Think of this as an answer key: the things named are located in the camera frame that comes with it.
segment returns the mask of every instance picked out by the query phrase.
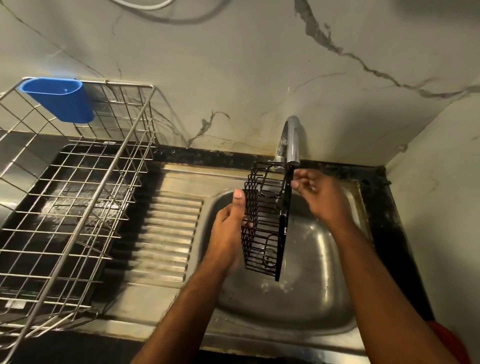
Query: white cable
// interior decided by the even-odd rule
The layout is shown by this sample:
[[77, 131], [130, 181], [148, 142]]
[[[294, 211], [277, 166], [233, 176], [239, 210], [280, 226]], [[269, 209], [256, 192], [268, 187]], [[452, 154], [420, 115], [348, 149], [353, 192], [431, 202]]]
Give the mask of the white cable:
[[173, 3], [175, 0], [166, 0], [163, 3], [157, 4], [157, 5], [138, 5], [138, 4], [132, 4], [131, 2], [127, 2], [127, 1], [123, 1], [123, 0], [112, 0], [112, 1], [116, 2], [117, 4], [126, 6], [127, 8], [151, 11], [151, 10], [158, 10], [158, 9], [166, 8], [171, 3]]

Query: black metal basket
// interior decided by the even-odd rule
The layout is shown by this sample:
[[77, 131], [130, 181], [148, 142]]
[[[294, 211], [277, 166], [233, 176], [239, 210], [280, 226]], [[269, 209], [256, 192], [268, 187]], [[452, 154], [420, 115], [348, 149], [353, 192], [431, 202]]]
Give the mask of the black metal basket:
[[245, 182], [245, 213], [253, 228], [242, 228], [245, 267], [275, 277], [282, 269], [294, 167], [278, 162], [255, 162]]

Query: wire rack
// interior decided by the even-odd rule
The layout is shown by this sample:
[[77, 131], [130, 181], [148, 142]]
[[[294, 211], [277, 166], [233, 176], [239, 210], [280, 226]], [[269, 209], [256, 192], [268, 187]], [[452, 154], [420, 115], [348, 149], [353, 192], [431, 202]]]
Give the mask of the wire rack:
[[293, 178], [292, 166], [255, 162], [245, 182], [246, 214], [253, 228], [242, 227], [245, 267], [280, 279]]
[[93, 286], [158, 144], [151, 85], [83, 81], [96, 117], [71, 124], [19, 92], [21, 82], [0, 94], [5, 362], [25, 338], [95, 318]]

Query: black countertop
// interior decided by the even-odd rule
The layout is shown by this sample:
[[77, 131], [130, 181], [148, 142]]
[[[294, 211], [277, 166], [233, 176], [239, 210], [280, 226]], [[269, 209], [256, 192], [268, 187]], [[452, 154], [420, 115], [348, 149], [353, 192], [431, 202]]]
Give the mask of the black countertop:
[[[249, 170], [255, 161], [271, 160], [271, 156], [208, 151], [162, 146], [155, 160], [195, 166]], [[340, 163], [302, 160], [301, 168], [320, 169], [339, 179], [357, 180], [365, 204], [375, 250], [402, 292], [424, 320], [433, 320], [433, 313], [423, 289], [417, 267], [409, 253], [405, 233], [390, 192], [384, 167], [367, 167]], [[14, 363], [129, 363], [142, 343], [76, 332], [51, 332], [38, 339], [27, 340], [17, 351]], [[200, 351], [196, 362], [222, 363], [285, 363]]]

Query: faucet spout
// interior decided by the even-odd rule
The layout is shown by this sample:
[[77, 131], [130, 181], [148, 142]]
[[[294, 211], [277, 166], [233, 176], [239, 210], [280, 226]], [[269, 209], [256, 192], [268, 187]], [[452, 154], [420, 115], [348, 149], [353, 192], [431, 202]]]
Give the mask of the faucet spout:
[[300, 165], [299, 132], [300, 120], [295, 115], [289, 116], [275, 151], [275, 162], [283, 162], [295, 167]]

